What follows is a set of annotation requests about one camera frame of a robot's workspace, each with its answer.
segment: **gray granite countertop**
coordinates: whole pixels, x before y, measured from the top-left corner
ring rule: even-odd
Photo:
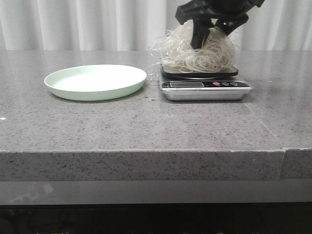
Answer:
[[[101,102],[58,98],[60,69],[124,64],[149,52],[1,51],[0,180],[276,180],[312,178],[312,52],[243,52],[254,90],[242,101],[173,102],[157,78]]]

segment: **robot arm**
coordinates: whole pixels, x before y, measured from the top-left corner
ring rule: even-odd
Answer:
[[[254,6],[261,7],[265,0],[192,0],[177,8],[176,19],[182,25],[193,20],[191,46],[201,48],[206,41],[210,28],[218,27],[229,35],[248,21],[246,14]]]

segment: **digital kitchen scale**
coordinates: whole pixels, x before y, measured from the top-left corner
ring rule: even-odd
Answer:
[[[160,89],[172,101],[242,100],[253,88],[227,68],[218,73],[181,73],[178,68],[161,68]]]

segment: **white backdrop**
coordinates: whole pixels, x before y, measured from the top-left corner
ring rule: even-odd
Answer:
[[[189,0],[0,0],[2,50],[148,50]],[[312,50],[312,0],[266,0],[231,35],[242,50]]]

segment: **plastic plate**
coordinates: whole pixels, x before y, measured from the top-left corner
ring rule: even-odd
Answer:
[[[124,97],[139,90],[146,73],[125,65],[88,65],[54,72],[44,79],[50,91],[78,101],[100,101]]]

